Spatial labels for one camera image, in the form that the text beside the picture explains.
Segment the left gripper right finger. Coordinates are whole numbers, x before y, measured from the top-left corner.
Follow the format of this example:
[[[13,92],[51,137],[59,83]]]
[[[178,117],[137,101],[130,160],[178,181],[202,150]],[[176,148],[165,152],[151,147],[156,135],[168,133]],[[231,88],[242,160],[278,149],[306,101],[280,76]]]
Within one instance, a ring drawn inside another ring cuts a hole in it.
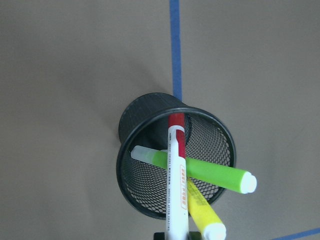
[[[190,231],[188,233],[188,240],[202,240],[202,234],[198,231]]]

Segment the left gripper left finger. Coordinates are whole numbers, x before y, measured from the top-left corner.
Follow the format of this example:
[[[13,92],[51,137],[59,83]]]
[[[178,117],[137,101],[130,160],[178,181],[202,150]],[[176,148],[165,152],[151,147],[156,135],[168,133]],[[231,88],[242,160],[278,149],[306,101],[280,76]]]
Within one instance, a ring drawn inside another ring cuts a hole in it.
[[[165,233],[164,232],[155,232],[153,234],[153,240],[165,240]]]

